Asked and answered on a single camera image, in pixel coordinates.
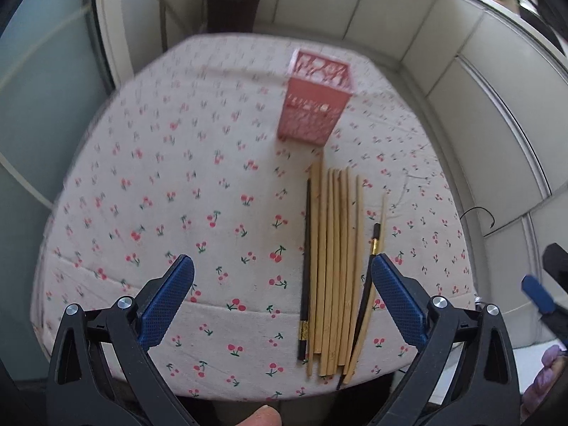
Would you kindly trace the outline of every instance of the cherry print tablecloth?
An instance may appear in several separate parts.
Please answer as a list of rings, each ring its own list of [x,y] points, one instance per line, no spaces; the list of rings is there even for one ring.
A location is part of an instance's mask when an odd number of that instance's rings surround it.
[[[110,306],[185,253],[195,283],[149,352],[176,394],[264,400],[335,389],[337,379],[306,379],[296,360],[306,169],[321,149],[275,135],[295,48],[351,63],[356,94],[324,153],[327,166],[361,174],[366,235],[387,190],[387,253],[431,295],[472,306],[447,181],[381,72],[352,51],[311,42],[208,35],[149,65],[87,132],[36,272],[31,317],[47,352],[67,304]],[[414,354],[378,299],[353,384],[406,366]]]

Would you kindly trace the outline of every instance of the metal screw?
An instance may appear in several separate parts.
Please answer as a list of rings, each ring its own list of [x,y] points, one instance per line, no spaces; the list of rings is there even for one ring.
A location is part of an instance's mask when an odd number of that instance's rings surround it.
[[[73,314],[76,314],[78,310],[79,310],[79,306],[77,304],[69,304],[69,306],[67,306],[67,309],[65,310],[65,312],[67,313],[67,315],[73,315]]]
[[[499,308],[495,304],[488,304],[485,308],[491,315],[497,315],[499,313]]]
[[[432,304],[440,309],[444,309],[448,305],[448,300],[446,300],[443,296],[434,296]]]
[[[128,309],[130,306],[132,306],[132,298],[130,296],[125,296],[118,300],[118,307],[120,309]]]

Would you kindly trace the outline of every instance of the frosted glass panel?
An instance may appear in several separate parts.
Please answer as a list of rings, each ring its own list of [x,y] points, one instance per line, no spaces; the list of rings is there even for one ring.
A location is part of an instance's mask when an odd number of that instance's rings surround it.
[[[4,72],[82,5],[82,0],[24,0],[0,37]],[[43,29],[34,31],[33,25]],[[20,43],[23,48],[13,46]],[[82,17],[41,46],[0,90],[0,152],[53,201],[83,132],[106,97]]]
[[[87,25],[92,14],[78,13],[87,2],[24,0],[0,37],[0,152],[51,201],[108,96]],[[47,360],[29,303],[49,212],[2,166],[0,200],[0,358],[14,379],[41,378]]]

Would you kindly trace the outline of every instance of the human thumb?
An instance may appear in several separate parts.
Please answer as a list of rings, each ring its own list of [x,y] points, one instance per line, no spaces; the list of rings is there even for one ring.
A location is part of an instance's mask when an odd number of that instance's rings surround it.
[[[282,426],[282,420],[274,408],[263,405],[237,426]]]

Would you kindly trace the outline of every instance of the black chopstick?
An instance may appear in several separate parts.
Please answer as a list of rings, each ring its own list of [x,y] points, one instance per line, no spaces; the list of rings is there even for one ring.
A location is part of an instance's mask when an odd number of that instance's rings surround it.
[[[355,334],[353,336],[353,346],[349,348],[350,351],[353,351],[353,348],[357,345],[357,340],[359,339],[359,333],[361,332],[361,326],[363,324],[363,318],[365,317],[365,309],[367,307],[368,296],[371,294],[371,287],[373,286],[373,280],[371,279],[371,264],[373,264],[373,260],[375,256],[380,253],[378,251],[378,242],[379,237],[381,235],[381,225],[380,223],[375,223],[373,227],[373,239],[371,240],[371,253],[368,256],[368,264],[367,264],[367,275],[365,276],[365,283],[363,285],[363,295],[361,297],[361,304],[359,305],[359,312],[357,313],[357,320],[355,321]],[[345,375],[342,374],[339,378],[339,383],[337,384],[336,390],[339,391],[339,388],[342,386],[343,380],[345,379]]]
[[[306,228],[304,240],[304,266],[302,272],[302,298],[300,300],[300,328],[298,331],[297,359],[306,360],[306,347],[308,342],[308,313],[310,310],[310,205],[311,180],[308,179],[306,194]]]

